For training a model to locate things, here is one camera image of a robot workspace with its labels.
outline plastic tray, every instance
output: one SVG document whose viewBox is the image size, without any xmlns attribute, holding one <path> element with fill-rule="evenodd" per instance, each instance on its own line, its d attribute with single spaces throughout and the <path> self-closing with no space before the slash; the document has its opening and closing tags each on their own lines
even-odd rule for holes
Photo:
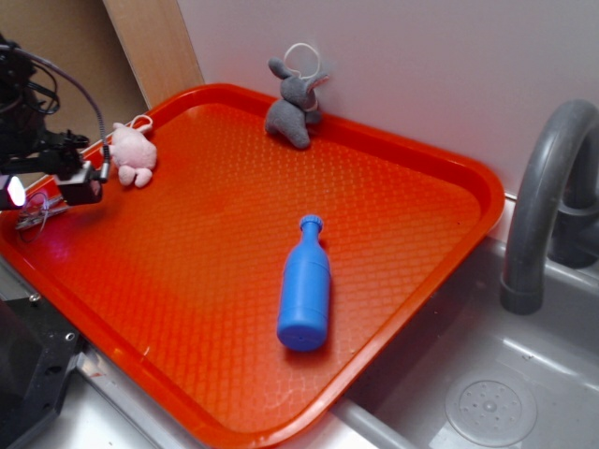
<svg viewBox="0 0 599 449">
<path fill-rule="evenodd" d="M 143 189 L 111 172 L 104 199 L 2 255 L 199 440 L 263 447 L 307 428 L 499 218 L 504 189 L 465 157 L 326 116 L 297 151 L 263 128 L 273 98 L 229 85 L 149 112 L 159 165 Z M 98 162 L 99 149 L 90 155 Z M 36 186 L 56 193 L 51 179 Z M 299 220 L 320 215 L 329 339 L 276 338 Z"/>
</svg>

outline sink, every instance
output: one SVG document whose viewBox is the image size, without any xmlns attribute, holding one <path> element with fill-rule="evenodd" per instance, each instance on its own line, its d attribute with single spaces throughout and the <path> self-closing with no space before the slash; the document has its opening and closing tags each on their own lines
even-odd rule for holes
<svg viewBox="0 0 599 449">
<path fill-rule="evenodd" d="M 485 239 L 346 392 L 389 447 L 599 447 L 599 283 L 548 262 L 543 307 L 515 315 L 503 257 Z"/>
</svg>

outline drain cover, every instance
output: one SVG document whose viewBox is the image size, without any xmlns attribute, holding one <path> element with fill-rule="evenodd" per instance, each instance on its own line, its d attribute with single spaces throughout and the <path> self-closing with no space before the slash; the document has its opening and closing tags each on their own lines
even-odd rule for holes
<svg viewBox="0 0 599 449">
<path fill-rule="evenodd" d="M 494 371 L 473 371 L 447 392 L 447 419 L 459 434 L 488 447 L 523 440 L 536 422 L 536 403 L 518 379 Z"/>
</svg>

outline pink stuffed animal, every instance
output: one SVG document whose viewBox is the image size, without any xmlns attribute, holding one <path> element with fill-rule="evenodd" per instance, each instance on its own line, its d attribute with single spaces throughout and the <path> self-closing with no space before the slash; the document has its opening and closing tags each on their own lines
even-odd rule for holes
<svg viewBox="0 0 599 449">
<path fill-rule="evenodd" d="M 139 118 L 145 118 L 150 123 L 134 128 L 135 121 Z M 155 145 L 143 135 L 152 129 L 152 123 L 150 117 L 140 115 L 129 126 L 114 124 L 112 145 L 109 148 L 112 160 L 119 168 L 119 181 L 122 185 L 135 182 L 137 187 L 143 187 L 152 178 L 157 151 Z"/>
</svg>

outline gray plush bunny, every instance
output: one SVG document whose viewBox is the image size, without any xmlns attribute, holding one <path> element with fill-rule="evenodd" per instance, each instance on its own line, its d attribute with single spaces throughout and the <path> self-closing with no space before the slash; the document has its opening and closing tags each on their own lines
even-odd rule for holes
<svg viewBox="0 0 599 449">
<path fill-rule="evenodd" d="M 270 71 L 281 80 L 283 99 L 272 104 L 266 116 L 265 129 L 269 134 L 281 133 L 301 150 L 310 146 L 307 123 L 319 123 L 322 115 L 314 87 L 329 79 L 323 72 L 303 80 L 295 76 L 279 58 L 269 59 Z"/>
</svg>

